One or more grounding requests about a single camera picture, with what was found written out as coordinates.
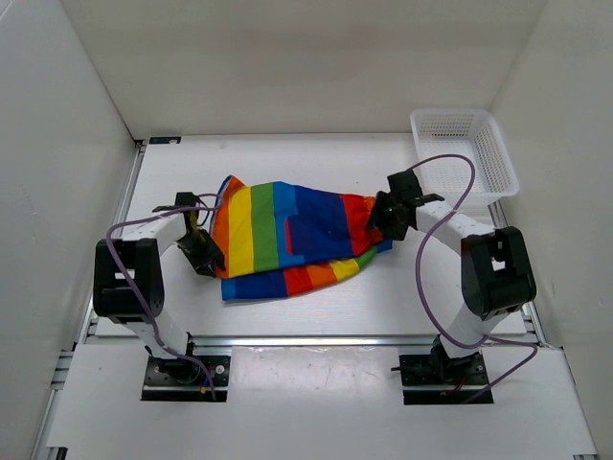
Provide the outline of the rainbow striped shorts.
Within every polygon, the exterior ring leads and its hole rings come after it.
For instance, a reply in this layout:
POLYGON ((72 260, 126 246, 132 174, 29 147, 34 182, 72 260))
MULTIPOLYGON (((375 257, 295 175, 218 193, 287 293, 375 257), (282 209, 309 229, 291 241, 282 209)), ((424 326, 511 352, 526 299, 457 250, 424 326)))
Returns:
POLYGON ((351 278, 393 246, 367 228, 374 204, 367 195, 228 176, 210 225, 225 258, 216 270, 222 300, 287 298, 351 278))

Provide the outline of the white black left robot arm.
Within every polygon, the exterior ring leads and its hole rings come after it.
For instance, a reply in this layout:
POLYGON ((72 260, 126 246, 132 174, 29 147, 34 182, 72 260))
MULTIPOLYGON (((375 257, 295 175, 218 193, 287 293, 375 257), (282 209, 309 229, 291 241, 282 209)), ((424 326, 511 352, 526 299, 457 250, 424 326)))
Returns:
POLYGON ((149 354, 168 359, 168 372, 180 383, 197 379, 198 356, 189 352, 191 335, 165 311, 161 256, 175 246, 193 272, 216 276, 224 256, 199 224, 204 206, 161 206, 146 218, 110 226, 96 245, 93 307, 100 317, 134 332, 149 354))

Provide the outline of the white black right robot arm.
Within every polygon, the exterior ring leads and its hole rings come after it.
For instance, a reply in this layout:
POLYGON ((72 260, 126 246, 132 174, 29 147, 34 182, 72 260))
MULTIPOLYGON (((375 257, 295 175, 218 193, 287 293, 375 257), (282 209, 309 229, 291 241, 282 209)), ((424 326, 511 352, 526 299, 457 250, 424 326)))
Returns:
POLYGON ((379 192, 368 228, 386 240, 402 241, 410 228, 422 232, 415 261, 418 295, 424 311, 439 332, 442 351, 430 359, 433 377, 444 383, 465 370, 465 357, 474 355, 492 339, 493 329, 536 295, 534 274, 520 230, 494 228, 459 213, 439 195, 402 198, 379 192), (448 327, 430 307, 422 285, 422 257, 430 239, 436 238, 459 257, 463 303, 448 327))

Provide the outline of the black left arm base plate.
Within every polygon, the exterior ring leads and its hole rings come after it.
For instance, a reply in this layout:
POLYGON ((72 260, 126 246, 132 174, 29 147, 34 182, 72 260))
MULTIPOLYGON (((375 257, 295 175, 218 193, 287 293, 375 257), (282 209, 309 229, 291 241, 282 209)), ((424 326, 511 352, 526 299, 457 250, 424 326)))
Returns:
POLYGON ((209 371, 181 359, 149 357, 141 391, 144 402, 225 403, 231 371, 230 356, 197 356, 209 371))

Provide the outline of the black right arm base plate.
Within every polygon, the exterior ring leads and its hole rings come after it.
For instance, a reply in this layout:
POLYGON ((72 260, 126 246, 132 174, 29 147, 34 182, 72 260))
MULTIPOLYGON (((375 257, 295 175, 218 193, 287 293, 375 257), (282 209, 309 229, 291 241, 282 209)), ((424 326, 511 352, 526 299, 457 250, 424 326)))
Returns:
POLYGON ((445 364, 432 355, 401 355, 390 371, 400 375, 404 405, 494 403, 480 352, 445 364))

